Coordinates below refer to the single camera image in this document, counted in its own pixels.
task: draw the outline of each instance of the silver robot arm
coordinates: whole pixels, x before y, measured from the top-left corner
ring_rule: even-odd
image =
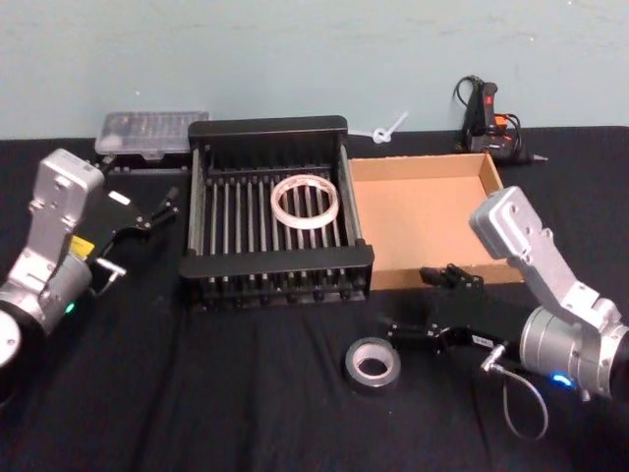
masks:
[[[0,287],[0,402],[91,283],[86,263],[69,248],[103,184],[98,169],[63,149],[39,164],[28,241]]]
[[[506,258],[522,272],[541,304],[522,332],[524,367],[563,376],[585,399],[598,394],[629,400],[629,328],[612,301],[575,277],[522,190],[490,195],[470,224],[492,257]]]

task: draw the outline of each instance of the black tablecloth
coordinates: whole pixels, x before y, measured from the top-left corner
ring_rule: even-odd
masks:
[[[536,129],[546,164],[500,171],[524,188],[578,276],[629,313],[629,131]],[[445,153],[451,133],[352,139],[353,156]],[[90,140],[0,143],[0,273],[29,228],[36,165],[57,147],[81,156]],[[110,187],[144,209],[186,176],[115,176]],[[419,309],[419,291],[368,303],[191,315],[175,296],[185,218],[167,237],[122,249],[129,275],[97,302],[82,300],[50,339],[29,388],[0,411],[0,469],[13,471],[624,471],[629,410],[536,381],[550,428],[518,440],[502,418],[501,382],[478,374],[483,353],[403,353],[392,394],[364,397],[341,376],[349,345],[379,316]],[[532,304],[521,285],[492,287]],[[512,397],[533,433],[540,412]]]

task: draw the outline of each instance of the clear plastic container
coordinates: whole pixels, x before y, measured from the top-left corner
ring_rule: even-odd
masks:
[[[189,152],[188,127],[208,119],[206,111],[109,113],[94,147],[101,155],[139,154],[160,160],[164,154]]]

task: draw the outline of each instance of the blue led light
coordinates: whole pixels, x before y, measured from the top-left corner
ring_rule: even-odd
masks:
[[[561,374],[555,374],[554,376],[552,376],[552,380],[554,382],[557,382],[558,384],[562,384],[565,386],[572,386],[572,381],[568,379],[566,376],[563,376]]]

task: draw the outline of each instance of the gray cable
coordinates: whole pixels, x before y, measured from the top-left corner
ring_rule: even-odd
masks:
[[[511,421],[511,415],[509,414],[509,400],[508,400],[508,389],[507,389],[507,381],[506,379],[504,380],[504,383],[502,384],[502,410],[504,411],[504,419],[507,422],[507,425],[509,426],[509,429],[511,430],[511,432],[517,436],[518,438],[520,438],[521,440],[528,440],[528,441],[538,441],[541,438],[543,438],[543,436],[546,434],[546,431],[548,429],[548,409],[546,408],[546,403],[543,401],[543,397],[540,394],[540,391],[537,390],[535,388],[535,386],[530,383],[529,381],[527,381],[524,377],[519,376],[517,374],[514,374],[513,372],[509,372],[504,368],[498,369],[498,371],[507,376],[510,377],[511,379],[518,381],[519,383],[523,384],[526,388],[528,388],[533,395],[536,397],[538,403],[540,404],[540,407],[542,408],[542,414],[543,414],[543,427],[542,430],[540,431],[540,433],[535,436],[534,438],[531,438],[529,436],[525,436],[523,434],[521,434],[516,428],[515,426],[513,426],[513,422]]]

